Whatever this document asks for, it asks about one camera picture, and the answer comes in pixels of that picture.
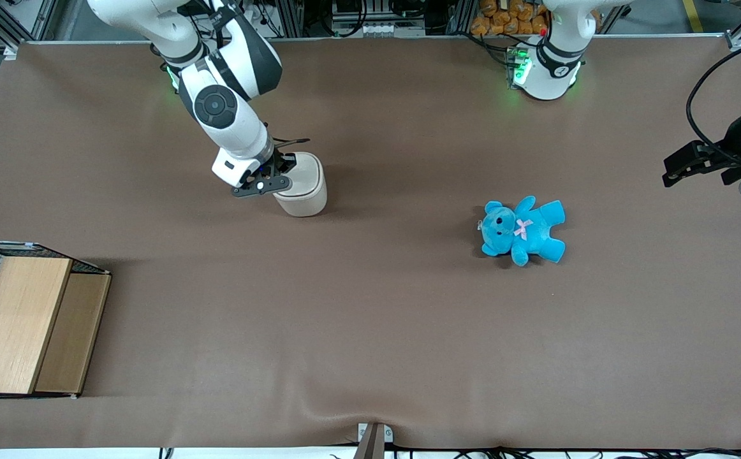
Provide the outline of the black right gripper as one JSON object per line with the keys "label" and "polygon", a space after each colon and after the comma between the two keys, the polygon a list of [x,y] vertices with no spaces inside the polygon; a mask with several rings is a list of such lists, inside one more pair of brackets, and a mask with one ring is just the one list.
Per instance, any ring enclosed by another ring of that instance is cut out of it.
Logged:
{"label": "black right gripper", "polygon": [[[309,138],[284,140],[274,138],[276,147],[286,147],[297,143],[307,143]],[[231,195],[236,198],[277,194],[291,188],[292,181],[283,174],[288,173],[297,165],[295,153],[274,152],[271,158],[261,165],[251,177],[251,181],[240,187],[231,187]]]}

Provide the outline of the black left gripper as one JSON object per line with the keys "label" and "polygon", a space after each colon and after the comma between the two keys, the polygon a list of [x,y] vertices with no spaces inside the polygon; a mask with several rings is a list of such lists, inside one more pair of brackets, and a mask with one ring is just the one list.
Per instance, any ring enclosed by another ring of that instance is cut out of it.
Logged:
{"label": "black left gripper", "polygon": [[680,180],[701,173],[703,168],[705,173],[725,170],[721,172],[724,186],[741,180],[741,140],[687,143],[664,159],[664,186],[673,187]]}

